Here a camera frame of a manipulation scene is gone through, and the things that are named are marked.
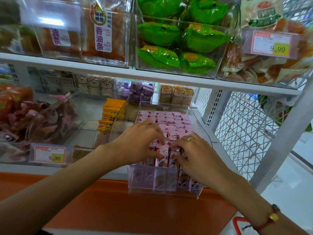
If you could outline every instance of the hand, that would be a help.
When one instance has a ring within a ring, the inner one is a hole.
[[[178,139],[171,146],[185,150],[188,161],[180,153],[175,154],[176,158],[182,169],[202,185],[220,192],[233,175],[216,151],[196,133]]]
[[[135,123],[126,129],[117,139],[105,144],[110,152],[114,152],[114,160],[119,166],[134,164],[147,158],[163,158],[155,151],[149,150],[154,139],[164,145],[164,136],[160,127],[147,119],[142,123]]]

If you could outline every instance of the yellow price label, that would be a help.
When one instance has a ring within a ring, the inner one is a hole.
[[[282,57],[289,57],[289,43],[274,43],[273,54]]]
[[[48,156],[48,158],[49,158],[52,162],[64,163],[64,154],[52,153],[51,156]]]

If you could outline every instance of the orange shelf base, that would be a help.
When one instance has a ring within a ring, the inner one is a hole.
[[[0,200],[45,178],[0,173]],[[162,235],[218,235],[236,209],[211,189],[198,200],[165,195],[129,195],[127,181],[98,180],[62,209],[50,228]]]

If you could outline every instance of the person's right hand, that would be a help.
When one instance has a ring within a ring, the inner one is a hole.
[[[217,192],[221,192],[221,189],[229,184],[228,181],[234,172],[225,165],[216,151],[196,133],[178,139],[171,144],[171,147],[182,147],[185,150],[188,160],[180,153],[175,154],[176,158],[182,169],[197,182]]]

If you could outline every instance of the gold bead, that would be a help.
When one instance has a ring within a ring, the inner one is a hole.
[[[271,213],[269,219],[272,220],[273,222],[277,222],[279,220],[279,217],[277,214]]]

